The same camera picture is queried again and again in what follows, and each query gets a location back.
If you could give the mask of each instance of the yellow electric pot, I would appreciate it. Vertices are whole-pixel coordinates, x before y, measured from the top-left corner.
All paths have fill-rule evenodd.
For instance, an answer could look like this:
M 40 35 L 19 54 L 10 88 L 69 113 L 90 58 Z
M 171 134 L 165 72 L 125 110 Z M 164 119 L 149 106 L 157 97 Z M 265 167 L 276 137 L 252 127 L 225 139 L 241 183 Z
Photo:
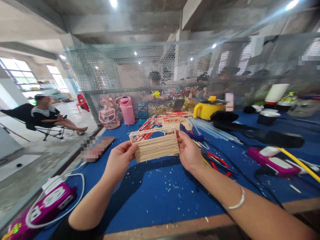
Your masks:
M 216 96 L 210 96 L 209 99 L 201 100 L 195 106 L 193 111 L 193 118 L 197 116 L 201 119 L 210 120 L 210 116 L 217 112 L 223 111 L 225 109 L 226 103 L 223 101 L 217 100 Z

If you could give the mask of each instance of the pliers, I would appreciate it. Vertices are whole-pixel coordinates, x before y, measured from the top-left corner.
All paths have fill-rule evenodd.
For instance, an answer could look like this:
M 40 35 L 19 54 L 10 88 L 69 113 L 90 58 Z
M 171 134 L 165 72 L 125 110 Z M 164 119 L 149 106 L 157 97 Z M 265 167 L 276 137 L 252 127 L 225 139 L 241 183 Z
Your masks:
M 223 161 L 221 158 L 219 158 L 218 156 L 210 153 L 210 152 L 206 152 L 204 151 L 202 148 L 199 148 L 201 151 L 201 154 L 203 156 L 203 160 L 205 160 L 206 162 L 208 162 L 209 164 L 212 165 L 212 167 L 218 171 L 216 164 L 219 165 L 220 167 L 225 168 L 228 172 L 226 174 L 227 177 L 231 176 L 231 173 L 233 173 L 234 175 L 238 175 L 238 173 L 236 173 L 235 171 L 232 171 L 228 164 Z

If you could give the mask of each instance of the concrete ceiling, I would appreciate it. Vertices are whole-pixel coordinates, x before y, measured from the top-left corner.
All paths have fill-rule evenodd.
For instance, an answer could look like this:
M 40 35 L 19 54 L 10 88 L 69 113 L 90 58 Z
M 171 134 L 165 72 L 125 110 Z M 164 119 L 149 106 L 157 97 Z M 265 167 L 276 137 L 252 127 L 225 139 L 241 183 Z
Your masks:
M 114 9 L 107 0 L 44 0 L 62 15 L 180 11 L 187 0 L 118 0 Z
M 301 0 L 290 12 L 268 19 L 290 1 L 118 0 L 112 8 L 109 0 L 0 0 L 0 42 L 18 42 L 24 52 L 30 46 L 32 55 L 35 48 L 47 55 L 81 42 L 196 40 L 319 29 L 319 0 Z
M 48 38 L 58 38 L 58 34 L 0 1 L 0 42 Z
M 63 49 L 62 43 L 60 39 L 46 39 L 46 40 L 26 40 L 19 41 L 20 43 L 52 52 L 52 53 L 61 53 L 61 49 Z

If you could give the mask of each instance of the silver bracelet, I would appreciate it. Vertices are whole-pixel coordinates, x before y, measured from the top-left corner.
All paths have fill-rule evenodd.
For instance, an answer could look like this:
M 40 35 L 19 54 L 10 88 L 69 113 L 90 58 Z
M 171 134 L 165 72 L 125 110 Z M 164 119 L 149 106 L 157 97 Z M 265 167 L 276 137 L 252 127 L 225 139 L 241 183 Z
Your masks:
M 240 188 L 242 190 L 242 196 L 241 196 L 240 202 L 237 205 L 234 205 L 232 207 L 227 207 L 225 205 L 222 205 L 225 209 L 237 209 L 237 208 L 239 208 L 239 207 L 241 207 L 243 205 L 244 200 L 245 200 L 245 193 L 244 193 L 243 187 L 240 184 L 239 184 L 239 186 L 240 186 Z

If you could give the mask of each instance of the outlet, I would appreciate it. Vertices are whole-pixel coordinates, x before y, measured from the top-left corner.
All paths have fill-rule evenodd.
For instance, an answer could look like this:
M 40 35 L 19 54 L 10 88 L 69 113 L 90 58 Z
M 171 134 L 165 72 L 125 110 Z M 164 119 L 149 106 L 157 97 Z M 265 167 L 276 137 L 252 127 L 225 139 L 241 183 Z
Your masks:
M 33 220 L 35 220 L 37 217 L 39 217 L 41 214 L 41 211 L 39 209 L 39 206 L 35 206 L 34 209 L 32 209 L 31 211 L 31 218 L 30 218 L 30 222 L 32 222 Z
M 59 208 L 60 210 L 64 209 L 64 207 L 67 206 L 68 203 L 71 202 L 72 199 L 73 199 L 73 196 L 70 195 L 66 200 L 64 200 L 63 203 L 61 203 L 61 204 L 59 205 L 58 208 Z
M 62 195 L 64 194 L 65 189 L 63 187 L 59 187 L 50 193 L 46 198 L 43 200 L 45 207 L 50 207 L 54 204 Z

